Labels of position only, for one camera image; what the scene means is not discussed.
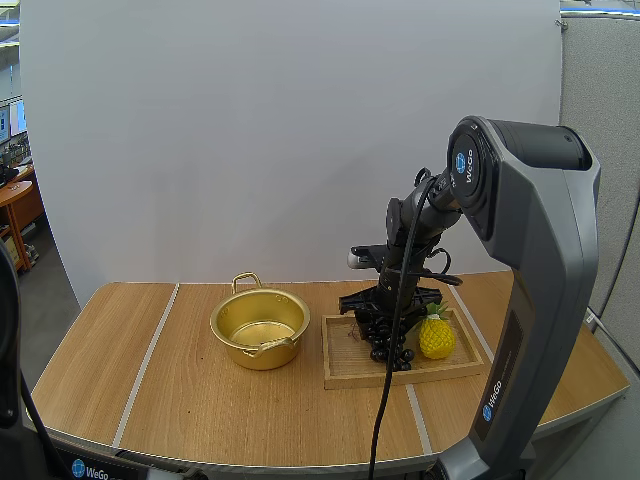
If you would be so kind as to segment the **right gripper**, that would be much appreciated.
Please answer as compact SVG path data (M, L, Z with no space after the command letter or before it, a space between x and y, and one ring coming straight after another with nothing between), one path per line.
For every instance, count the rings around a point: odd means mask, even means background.
M428 306L442 301L437 288L419 287L422 278L444 281L444 275L423 269L410 272L401 282L400 271L392 269L380 276L376 286L339 298L339 313L353 312L359 321L384 319L392 321L396 305L400 305L400 319L413 320L428 315Z

